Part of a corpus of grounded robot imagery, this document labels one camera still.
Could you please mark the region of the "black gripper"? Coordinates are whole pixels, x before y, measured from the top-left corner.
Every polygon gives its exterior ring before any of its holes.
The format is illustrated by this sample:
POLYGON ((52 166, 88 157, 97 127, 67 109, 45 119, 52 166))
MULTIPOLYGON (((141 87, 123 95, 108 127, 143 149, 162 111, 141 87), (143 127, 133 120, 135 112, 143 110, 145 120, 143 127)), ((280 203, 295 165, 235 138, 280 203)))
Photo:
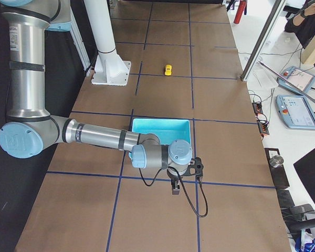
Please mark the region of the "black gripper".
POLYGON ((171 179, 172 195, 180 194, 180 173, 174 167, 167 168, 167 175, 171 179))

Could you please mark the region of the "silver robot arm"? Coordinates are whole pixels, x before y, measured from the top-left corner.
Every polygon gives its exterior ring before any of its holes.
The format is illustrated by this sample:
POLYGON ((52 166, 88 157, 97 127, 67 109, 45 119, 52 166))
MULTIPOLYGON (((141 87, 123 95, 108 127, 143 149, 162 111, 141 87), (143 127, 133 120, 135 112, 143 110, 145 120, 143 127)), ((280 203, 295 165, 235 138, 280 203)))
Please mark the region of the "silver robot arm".
POLYGON ((84 143, 130 152, 133 167, 166 170, 172 193, 184 188, 183 176, 195 167, 185 140, 163 144, 155 134, 141 134, 51 115, 45 108, 45 30, 71 28, 70 1, 1 1, 9 23, 11 103, 0 128, 0 146, 25 159, 56 143, 84 143))

